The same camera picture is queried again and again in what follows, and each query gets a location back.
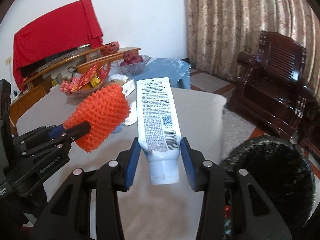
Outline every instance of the wall socket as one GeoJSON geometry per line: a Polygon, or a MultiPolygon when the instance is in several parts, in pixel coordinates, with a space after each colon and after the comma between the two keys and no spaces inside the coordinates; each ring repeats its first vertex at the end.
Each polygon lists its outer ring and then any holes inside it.
{"type": "Polygon", "coordinates": [[[11,61],[12,61],[12,57],[10,56],[4,61],[4,63],[7,66],[11,61]]]}

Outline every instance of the barcode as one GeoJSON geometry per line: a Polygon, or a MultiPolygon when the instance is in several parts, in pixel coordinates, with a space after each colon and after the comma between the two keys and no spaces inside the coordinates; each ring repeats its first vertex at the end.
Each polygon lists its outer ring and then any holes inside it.
{"type": "Polygon", "coordinates": [[[165,131],[164,138],[169,150],[179,150],[175,131],[165,131]]]}

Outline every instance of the blue gripper pad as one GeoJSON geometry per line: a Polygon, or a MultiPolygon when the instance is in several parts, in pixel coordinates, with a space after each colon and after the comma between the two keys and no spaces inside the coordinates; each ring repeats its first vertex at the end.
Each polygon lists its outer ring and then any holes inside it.
{"type": "Polygon", "coordinates": [[[51,133],[50,133],[50,138],[51,139],[55,139],[57,137],[59,137],[63,132],[65,132],[66,130],[63,128],[63,124],[57,126],[56,128],[54,128],[51,133]]]}
{"type": "Polygon", "coordinates": [[[136,169],[138,165],[138,160],[140,157],[141,147],[136,138],[131,146],[131,157],[125,172],[125,187],[127,190],[132,186],[134,175],[136,174],[136,169]]]}
{"type": "Polygon", "coordinates": [[[181,150],[183,165],[186,170],[186,174],[188,178],[188,183],[191,186],[192,190],[195,190],[196,189],[196,170],[190,157],[190,152],[189,152],[190,146],[186,137],[182,138],[180,142],[180,150],[181,150]]]}

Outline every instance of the dark wooden chair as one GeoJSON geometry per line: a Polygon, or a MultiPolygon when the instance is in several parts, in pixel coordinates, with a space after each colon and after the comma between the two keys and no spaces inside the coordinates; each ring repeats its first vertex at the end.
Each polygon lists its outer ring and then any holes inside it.
{"type": "Polygon", "coordinates": [[[257,55],[238,56],[243,68],[228,108],[256,117],[290,138],[307,102],[314,100],[314,90],[303,77],[305,58],[306,49],[293,39],[261,32],[257,55]]]}
{"type": "Polygon", "coordinates": [[[320,106],[316,100],[307,103],[299,123],[298,144],[307,146],[320,162],[320,106]]]}

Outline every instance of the hand cream tube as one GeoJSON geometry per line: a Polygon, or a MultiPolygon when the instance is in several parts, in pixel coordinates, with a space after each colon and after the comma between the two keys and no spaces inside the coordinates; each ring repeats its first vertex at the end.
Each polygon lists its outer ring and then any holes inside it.
{"type": "Polygon", "coordinates": [[[169,78],[137,81],[137,116],[151,184],[178,183],[181,133],[169,78]]]}

